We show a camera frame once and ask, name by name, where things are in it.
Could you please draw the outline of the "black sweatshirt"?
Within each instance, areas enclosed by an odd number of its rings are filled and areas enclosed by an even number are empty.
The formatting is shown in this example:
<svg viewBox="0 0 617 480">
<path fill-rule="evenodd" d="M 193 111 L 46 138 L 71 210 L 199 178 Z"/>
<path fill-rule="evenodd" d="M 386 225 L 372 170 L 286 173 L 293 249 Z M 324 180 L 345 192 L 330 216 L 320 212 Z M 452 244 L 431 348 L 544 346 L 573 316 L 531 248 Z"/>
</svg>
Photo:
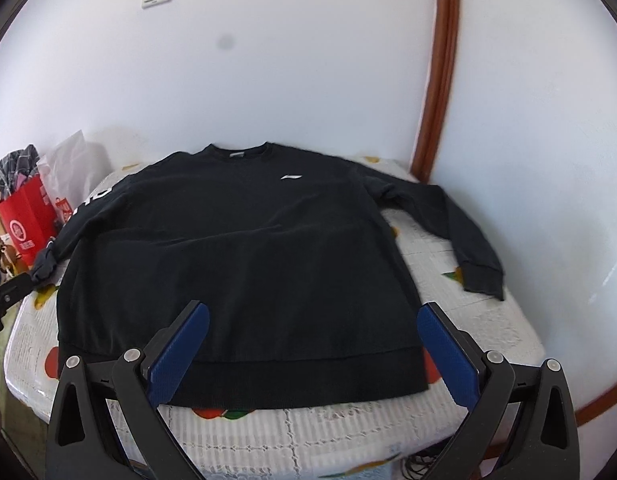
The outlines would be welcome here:
<svg viewBox="0 0 617 480">
<path fill-rule="evenodd" d="M 468 292 L 501 298 L 481 229 L 436 185 L 266 143 L 177 152 L 77 207 L 33 280 L 63 270 L 59 352 L 141 348 L 189 302 L 208 333 L 173 401 L 310 408 L 427 389 L 421 300 L 384 211 L 447 240 Z"/>
</svg>

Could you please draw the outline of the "white Miniso paper bag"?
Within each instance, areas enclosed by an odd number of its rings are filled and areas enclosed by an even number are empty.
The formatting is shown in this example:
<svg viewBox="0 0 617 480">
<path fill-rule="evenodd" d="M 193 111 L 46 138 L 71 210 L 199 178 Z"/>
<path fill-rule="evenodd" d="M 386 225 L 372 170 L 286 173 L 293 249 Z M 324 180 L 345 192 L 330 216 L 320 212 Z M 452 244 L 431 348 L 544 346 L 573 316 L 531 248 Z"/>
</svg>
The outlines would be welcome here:
<svg viewBox="0 0 617 480">
<path fill-rule="evenodd" d="M 43 154 L 37 169 L 58 220 L 66 223 L 112 166 L 104 146 L 77 131 Z"/>
</svg>

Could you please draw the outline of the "brown wooden door frame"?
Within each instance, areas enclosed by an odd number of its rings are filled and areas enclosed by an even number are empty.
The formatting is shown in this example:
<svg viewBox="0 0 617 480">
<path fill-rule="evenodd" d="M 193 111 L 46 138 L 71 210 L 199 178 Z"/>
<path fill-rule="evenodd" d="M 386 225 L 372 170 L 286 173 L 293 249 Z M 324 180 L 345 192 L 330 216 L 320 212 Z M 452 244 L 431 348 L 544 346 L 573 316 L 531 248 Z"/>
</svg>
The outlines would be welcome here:
<svg viewBox="0 0 617 480">
<path fill-rule="evenodd" d="M 458 47 L 461 0 L 435 0 L 429 81 L 410 173 L 430 180 L 441 142 Z"/>
</svg>

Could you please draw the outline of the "red paper shopping bag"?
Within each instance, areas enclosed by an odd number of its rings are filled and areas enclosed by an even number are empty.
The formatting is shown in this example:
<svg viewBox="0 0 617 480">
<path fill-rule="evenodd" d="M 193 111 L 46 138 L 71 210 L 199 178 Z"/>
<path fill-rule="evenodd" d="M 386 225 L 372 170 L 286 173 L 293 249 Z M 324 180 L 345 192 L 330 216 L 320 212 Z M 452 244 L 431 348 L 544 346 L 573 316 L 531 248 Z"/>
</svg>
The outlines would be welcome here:
<svg viewBox="0 0 617 480">
<path fill-rule="evenodd" d="M 58 233 L 58 217 L 39 176 L 0 202 L 0 218 L 28 266 Z"/>
</svg>

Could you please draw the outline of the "plaid grey cloth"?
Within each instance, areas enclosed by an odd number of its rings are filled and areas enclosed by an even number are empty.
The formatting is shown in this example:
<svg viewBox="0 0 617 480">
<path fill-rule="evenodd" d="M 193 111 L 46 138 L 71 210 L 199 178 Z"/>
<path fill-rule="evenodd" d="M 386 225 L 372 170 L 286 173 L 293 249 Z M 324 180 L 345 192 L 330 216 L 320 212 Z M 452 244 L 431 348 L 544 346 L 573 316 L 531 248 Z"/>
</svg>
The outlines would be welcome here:
<svg viewBox="0 0 617 480">
<path fill-rule="evenodd" d="M 33 144 L 9 153 L 0 160 L 0 200 L 13 193 L 38 175 L 39 154 Z"/>
</svg>

